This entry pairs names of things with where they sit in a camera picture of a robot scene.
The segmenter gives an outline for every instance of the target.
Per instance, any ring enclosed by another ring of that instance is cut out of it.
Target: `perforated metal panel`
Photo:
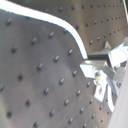
[[[113,46],[128,35],[122,0],[10,1],[66,20],[77,29],[87,52],[102,50],[106,40]]]
[[[120,1],[14,2],[47,9],[78,25],[88,52],[101,50],[105,40],[114,45],[127,35]],[[93,98],[95,86],[84,77],[81,62],[75,40],[62,28],[0,10],[0,119],[6,127],[83,128],[86,124],[87,128],[107,128],[111,117],[107,95],[102,103]]]

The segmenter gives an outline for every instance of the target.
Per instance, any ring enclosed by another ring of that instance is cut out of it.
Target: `gray metal surface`
[[[127,10],[128,10],[128,0],[125,0],[125,2],[126,2],[126,7],[127,7]]]
[[[127,86],[127,80],[128,79],[128,69],[126,70],[126,74],[124,76],[124,81],[121,87],[121,93],[120,96],[117,99],[116,102],[116,108],[115,112],[112,115],[112,118],[110,120],[108,128],[127,128],[128,126],[128,86]]]
[[[81,62],[62,28],[0,10],[0,128],[106,128],[107,96],[102,103],[93,98]]]
[[[77,29],[87,52],[102,50],[106,40],[113,46],[128,35],[122,0],[10,1],[66,20]]]

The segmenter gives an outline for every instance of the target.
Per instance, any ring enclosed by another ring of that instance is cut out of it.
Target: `curved white edge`
[[[66,29],[75,39],[83,59],[87,59],[87,52],[85,50],[81,37],[79,36],[77,31],[73,28],[73,26],[70,25],[68,22],[58,17],[52,16],[50,14],[43,13],[37,10],[33,10],[27,7],[23,7],[23,6],[20,6],[18,4],[15,4],[15,3],[12,3],[6,0],[0,0],[0,9],[17,14],[17,15],[26,16],[26,17],[30,17],[33,19],[49,22],[49,23],[55,24],[57,26],[60,26]]]
[[[108,85],[108,107],[109,107],[111,112],[114,112],[115,106],[113,105],[112,90],[111,90],[109,85]]]

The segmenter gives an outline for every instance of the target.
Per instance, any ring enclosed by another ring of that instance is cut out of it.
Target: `metal sheet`
[[[75,40],[62,28],[0,10],[0,85],[4,85],[0,92],[0,119],[4,119],[7,128],[32,128],[35,122],[39,128],[82,128],[85,123],[87,128],[106,128],[111,117],[111,113],[107,114],[107,97],[102,103],[93,98],[95,86],[92,79],[84,77],[81,62]]]
[[[114,46],[127,36],[125,9],[120,0],[10,1],[66,20],[77,28],[87,52],[102,50],[104,41]]]
[[[127,10],[128,10],[128,0],[125,0],[125,2],[126,2]]]

